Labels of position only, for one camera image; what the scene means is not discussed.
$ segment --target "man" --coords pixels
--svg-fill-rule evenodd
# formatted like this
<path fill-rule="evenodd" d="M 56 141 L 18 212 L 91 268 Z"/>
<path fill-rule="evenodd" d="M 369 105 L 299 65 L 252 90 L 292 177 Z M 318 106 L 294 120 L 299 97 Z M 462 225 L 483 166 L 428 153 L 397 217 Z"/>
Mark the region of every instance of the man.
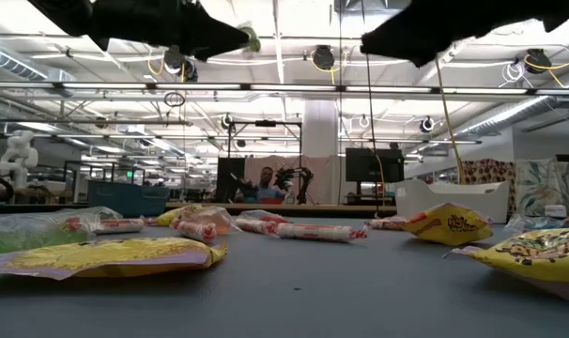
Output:
<path fill-rule="evenodd" d="M 257 202 L 262 203 L 263 198 L 285 198 L 285 194 L 271 188 L 270 183 L 274 171 L 270 167 L 264 167 L 259 177 L 259 186 L 257 187 Z"/>

